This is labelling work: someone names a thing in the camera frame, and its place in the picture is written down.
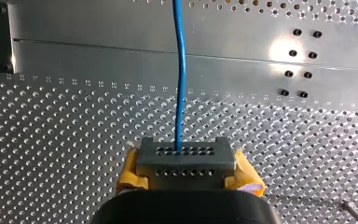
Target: black screw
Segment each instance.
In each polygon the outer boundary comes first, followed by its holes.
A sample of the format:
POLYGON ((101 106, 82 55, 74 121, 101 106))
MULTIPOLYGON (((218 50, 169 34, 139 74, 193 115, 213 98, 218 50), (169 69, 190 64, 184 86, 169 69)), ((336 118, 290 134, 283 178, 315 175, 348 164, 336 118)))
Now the black screw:
POLYGON ((7 64, 4 64, 4 65, 2 66, 2 68, 3 68, 5 71, 9 72, 9 71, 11 71, 12 66, 11 66, 10 63, 7 63, 7 64))
POLYGON ((304 77, 306 77, 306 78, 312 78, 312 73, 311 73, 311 72, 305 72, 305 73, 304 73, 304 77))
POLYGON ((306 91, 301 91, 299 94, 298 94, 299 97, 301 98, 308 98, 308 94, 306 91))
POLYGON ((302 34, 302 31, 300 29, 295 29, 293 31, 293 35, 301 35, 302 34))
POLYGON ((0 13, 5 14, 7 12, 5 7, 0 7, 0 13))
POLYGON ((297 51, 292 49, 292 50, 289 51, 289 55, 292 56, 292 57, 296 57, 297 56, 297 51))
POLYGON ((315 59, 315 58, 318 57, 318 54, 315 53, 315 52, 313 52, 313 51, 311 51, 311 52, 308 54, 308 57, 310 57, 311 59, 315 59))
POLYGON ((287 91, 287 90, 281 90, 280 94, 281 94, 282 96, 288 96, 288 95, 289 95, 289 91, 287 91))
POLYGON ((315 31, 315 32, 313 32, 313 37, 315 37, 315 38, 321 38, 321 36, 322 36, 322 32, 320 32, 320 31, 315 31))
POLYGON ((293 76, 293 72, 287 70, 286 72, 284 72, 284 75, 287 76, 287 77, 292 77, 292 76, 293 76))

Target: blue insulated wire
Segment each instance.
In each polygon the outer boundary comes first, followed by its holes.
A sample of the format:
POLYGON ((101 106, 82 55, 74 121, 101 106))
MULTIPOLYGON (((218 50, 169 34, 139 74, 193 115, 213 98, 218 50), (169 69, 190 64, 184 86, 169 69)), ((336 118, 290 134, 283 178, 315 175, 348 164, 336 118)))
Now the blue insulated wire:
POLYGON ((181 122, 186 89, 186 45, 182 24, 181 0, 173 0, 173 18, 175 21, 176 42, 179 54, 179 79, 176 99, 175 150, 181 150, 181 122))

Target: metal rod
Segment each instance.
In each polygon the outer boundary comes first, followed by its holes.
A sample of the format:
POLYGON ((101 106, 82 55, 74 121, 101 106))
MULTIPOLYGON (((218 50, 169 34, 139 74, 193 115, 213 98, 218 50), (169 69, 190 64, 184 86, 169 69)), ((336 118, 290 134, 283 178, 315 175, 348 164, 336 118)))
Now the metal rod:
POLYGON ((344 210, 347 210, 351 214, 351 216, 358 222, 358 212, 352 206, 350 206, 348 203, 343 203, 341 206, 344 210))

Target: perforated metal sheet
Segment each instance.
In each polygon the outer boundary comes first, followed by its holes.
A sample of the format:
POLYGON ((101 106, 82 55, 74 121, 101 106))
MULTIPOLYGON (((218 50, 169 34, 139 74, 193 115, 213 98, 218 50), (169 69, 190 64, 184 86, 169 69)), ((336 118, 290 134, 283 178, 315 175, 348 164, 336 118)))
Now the perforated metal sheet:
MULTIPOLYGON (((185 140, 243 148, 286 223, 355 223, 338 205, 358 209, 358 1, 183 2, 185 140)), ((173 139, 171 2, 11 4, 18 73, 0 74, 0 223, 88 223, 132 144, 173 139)))

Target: metal panel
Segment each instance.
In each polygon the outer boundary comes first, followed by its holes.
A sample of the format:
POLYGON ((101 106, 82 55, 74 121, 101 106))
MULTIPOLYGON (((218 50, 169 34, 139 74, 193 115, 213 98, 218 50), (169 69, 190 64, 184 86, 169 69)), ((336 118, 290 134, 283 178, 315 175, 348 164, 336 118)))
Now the metal panel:
MULTIPOLYGON (((144 136, 172 141, 176 56, 14 46, 20 73, 0 75, 0 222, 87 223, 114 196, 128 148, 144 136)), ((226 136, 244 148, 288 223, 354 223, 336 205, 358 208, 358 111, 252 99, 246 90, 284 83, 261 85, 275 78, 270 69, 189 57, 185 140, 226 136)))
MULTIPOLYGON (((171 1, 12 4, 18 39, 176 52, 171 1)), ((189 54, 358 69, 358 1, 200 0, 183 8, 189 54), (296 28, 301 36, 292 34, 296 28), (315 30, 323 36, 313 37, 315 30), (308 58, 311 51, 317 59, 308 58)))

